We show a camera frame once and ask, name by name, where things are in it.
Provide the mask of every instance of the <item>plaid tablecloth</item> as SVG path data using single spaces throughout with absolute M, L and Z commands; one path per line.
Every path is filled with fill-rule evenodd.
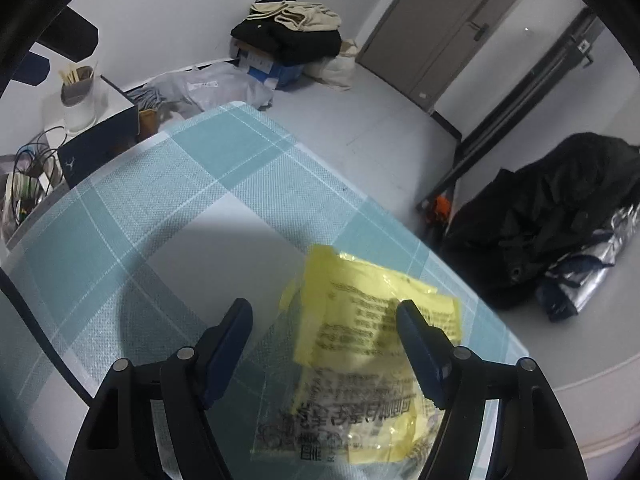
M 254 332 L 209 417 L 231 472 L 238 480 L 344 478 L 352 472 L 250 456 L 263 338 L 313 243 L 459 297 L 463 344 L 482 358 L 514 363 L 526 353 L 404 226 L 243 103 L 180 123 L 98 170 L 34 224 L 4 268 L 91 394 L 118 357 L 134 364 L 164 359 L 217 324 L 233 299 L 247 298 Z M 161 417 L 160 407 L 156 412 Z M 0 296 L 0 415 L 43 480 L 64 477 L 85 413 Z M 495 405 L 485 419 L 477 478 L 486 472 Z M 352 476 L 375 476 L 367 471 Z

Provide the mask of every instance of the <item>black backpack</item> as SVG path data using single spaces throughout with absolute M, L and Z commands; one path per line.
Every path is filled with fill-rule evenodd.
M 638 148 L 574 134 L 515 173 L 500 170 L 454 216 L 440 255 L 489 306 L 509 308 L 617 208 L 638 202 Z

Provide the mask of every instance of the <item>cup of wooden sticks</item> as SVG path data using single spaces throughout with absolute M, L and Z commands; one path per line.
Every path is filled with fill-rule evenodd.
M 65 126 L 69 133 L 87 128 L 95 121 L 94 69 L 90 66 L 60 71 L 60 90 Z

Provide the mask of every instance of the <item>beige cloth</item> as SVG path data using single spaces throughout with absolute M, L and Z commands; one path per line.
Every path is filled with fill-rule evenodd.
M 342 20 L 323 4 L 306 2 L 266 2 L 253 4 L 248 20 L 271 18 L 290 30 L 316 32 L 318 30 L 338 30 Z

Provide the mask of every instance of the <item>door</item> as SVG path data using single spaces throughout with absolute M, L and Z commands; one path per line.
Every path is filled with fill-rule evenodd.
M 398 0 L 360 63 L 427 109 L 516 0 Z

